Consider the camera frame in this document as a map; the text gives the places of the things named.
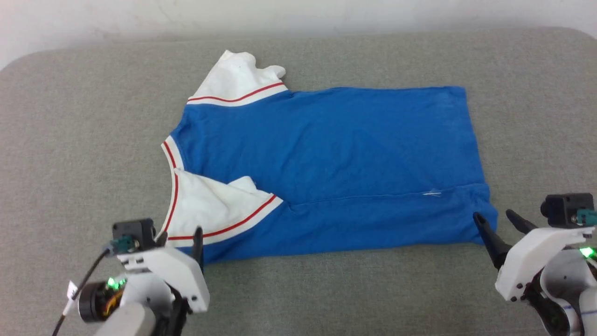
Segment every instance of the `cable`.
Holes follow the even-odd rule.
[[[66,304],[66,307],[64,308],[64,311],[62,312],[62,315],[60,315],[60,318],[58,319],[58,322],[56,323],[56,327],[54,328],[54,332],[52,333],[52,336],[58,335],[58,331],[60,330],[60,327],[62,326],[64,319],[66,318],[66,314],[68,314],[68,312],[70,310],[70,306],[72,305],[73,302],[75,302],[76,298],[79,296],[81,289],[83,289],[83,287],[87,283],[87,280],[89,280],[89,278],[91,277],[91,273],[93,273],[93,271],[96,270],[96,267],[99,265],[100,261],[108,254],[110,254],[110,249],[105,249],[97,257],[97,259],[93,262],[93,265],[91,265],[91,268],[87,271],[87,274],[85,274],[85,277],[79,284],[79,287],[76,289],[75,293],[71,296],[71,298],[69,299],[69,302]]]

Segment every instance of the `white wall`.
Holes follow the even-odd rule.
[[[597,37],[597,0],[0,0],[0,68],[38,50],[220,36],[564,26]]]

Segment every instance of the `black cable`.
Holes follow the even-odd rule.
[[[85,274],[85,277],[79,284],[79,287],[76,289],[75,293],[70,298],[72,301],[76,300],[77,296],[79,296],[79,293],[81,292],[81,289],[83,289],[83,287],[87,283],[87,280],[89,280],[89,278],[91,277],[91,273],[93,273],[93,271],[96,270],[96,267],[99,265],[100,261],[108,254],[110,254],[110,249],[105,249],[97,257],[97,259],[93,262],[93,265],[91,265],[91,268],[87,271],[87,274]],[[60,318],[58,319],[58,322],[56,323],[56,327],[54,328],[54,332],[52,333],[52,336],[58,335],[58,331],[60,330],[60,327],[62,326],[62,323],[64,322],[64,319],[66,317],[65,314],[66,313],[63,313],[62,315],[60,315]]]

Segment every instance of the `seam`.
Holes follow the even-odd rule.
[[[466,188],[466,187],[475,187],[475,186],[486,186],[487,184],[485,183],[471,183],[471,184],[465,184],[465,185],[459,185],[457,187],[452,187],[452,188],[448,188],[448,189],[442,189],[442,190],[437,190],[437,189],[433,189],[434,192],[437,193],[446,193],[455,189],[459,189],[459,188]],[[293,206],[300,206],[300,205],[307,205],[307,204],[313,204],[313,203],[322,203],[322,202],[331,202],[331,201],[342,201],[342,200],[351,200],[351,199],[355,199],[355,198],[383,198],[383,197],[401,197],[401,196],[420,196],[424,193],[429,193],[429,190],[424,190],[424,191],[419,191],[416,193],[405,193],[405,194],[380,194],[380,195],[354,195],[354,196],[345,196],[345,197],[337,197],[337,198],[326,198],[323,200],[315,200],[315,201],[309,201],[309,202],[305,202],[305,203],[294,203],[292,204]]]

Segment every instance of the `green led light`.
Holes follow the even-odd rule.
[[[593,250],[592,248],[583,248],[580,249],[580,253],[582,253],[585,258],[588,258],[595,253],[595,250]]]

